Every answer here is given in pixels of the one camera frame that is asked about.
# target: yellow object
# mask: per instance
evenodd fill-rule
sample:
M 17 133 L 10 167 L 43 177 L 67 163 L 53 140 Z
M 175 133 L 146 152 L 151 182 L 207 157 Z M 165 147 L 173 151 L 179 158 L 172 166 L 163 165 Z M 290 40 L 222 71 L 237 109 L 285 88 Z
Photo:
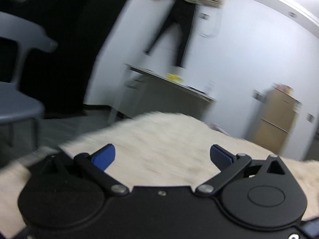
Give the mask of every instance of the yellow object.
M 177 82 L 177 83 L 182 83 L 183 82 L 183 78 L 182 77 L 180 77 L 177 74 L 173 74 L 173 73 L 168 73 L 166 78 L 168 80 L 170 80 L 170 81 Z

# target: blue gripper pad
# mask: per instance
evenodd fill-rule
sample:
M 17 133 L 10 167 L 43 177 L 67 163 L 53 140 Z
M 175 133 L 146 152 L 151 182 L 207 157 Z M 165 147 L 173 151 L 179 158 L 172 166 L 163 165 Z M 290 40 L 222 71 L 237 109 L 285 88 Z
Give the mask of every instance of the blue gripper pad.
M 226 151 L 219 145 L 212 145 L 210 150 L 211 161 L 221 171 L 226 169 L 229 165 L 234 163 L 237 158 L 232 153 Z
M 104 171 L 115 159 L 115 147 L 107 144 L 90 156 L 91 163 Z

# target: chair seat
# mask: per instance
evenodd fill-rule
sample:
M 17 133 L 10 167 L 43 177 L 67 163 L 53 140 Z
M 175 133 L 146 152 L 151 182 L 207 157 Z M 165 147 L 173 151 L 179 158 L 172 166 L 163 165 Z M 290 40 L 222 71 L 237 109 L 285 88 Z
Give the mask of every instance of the chair seat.
M 40 118 L 43 113 L 41 102 L 17 91 L 11 83 L 0 82 L 0 124 Z

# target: wall outlet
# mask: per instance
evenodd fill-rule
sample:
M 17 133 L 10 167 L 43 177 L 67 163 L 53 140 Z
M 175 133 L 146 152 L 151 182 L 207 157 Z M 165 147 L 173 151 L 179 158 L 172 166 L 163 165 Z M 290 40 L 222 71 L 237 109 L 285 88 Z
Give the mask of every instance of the wall outlet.
M 265 99 L 264 94 L 262 94 L 262 93 L 260 93 L 260 92 L 258 92 L 258 91 L 256 91 L 256 90 L 254 90 L 253 97 L 254 97 L 256 100 L 260 101 L 260 102 L 263 102 L 264 99 Z
M 308 120 L 310 123 L 312 123 L 312 122 L 314 121 L 314 119 L 315 119 L 314 115 L 311 115 L 310 113 L 308 113 L 308 115 L 307 115 L 307 120 Z
M 208 14 L 205 14 L 205 13 L 201 13 L 201 14 L 199 15 L 199 17 L 200 17 L 201 19 L 204 19 L 204 20 L 207 20 L 207 21 L 208 21 L 208 19 L 209 19 L 209 15 L 208 15 Z

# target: circular cap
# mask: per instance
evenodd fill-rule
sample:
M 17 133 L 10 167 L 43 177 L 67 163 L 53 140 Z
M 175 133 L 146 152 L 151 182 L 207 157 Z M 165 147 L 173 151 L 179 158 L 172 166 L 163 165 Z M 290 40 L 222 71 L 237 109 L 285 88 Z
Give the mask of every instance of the circular cap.
M 297 182 L 265 173 L 227 184 L 221 193 L 224 208 L 240 223 L 257 229 L 283 227 L 299 220 L 307 200 Z
M 202 184 L 197 187 L 198 191 L 204 194 L 212 193 L 214 191 L 214 187 L 209 184 Z
M 57 174 L 32 177 L 22 190 L 18 206 L 27 222 L 65 228 L 80 224 L 102 207 L 101 188 L 84 179 Z
M 285 194 L 272 186 L 257 186 L 248 192 L 250 201 L 262 207 L 275 207 L 285 200 Z

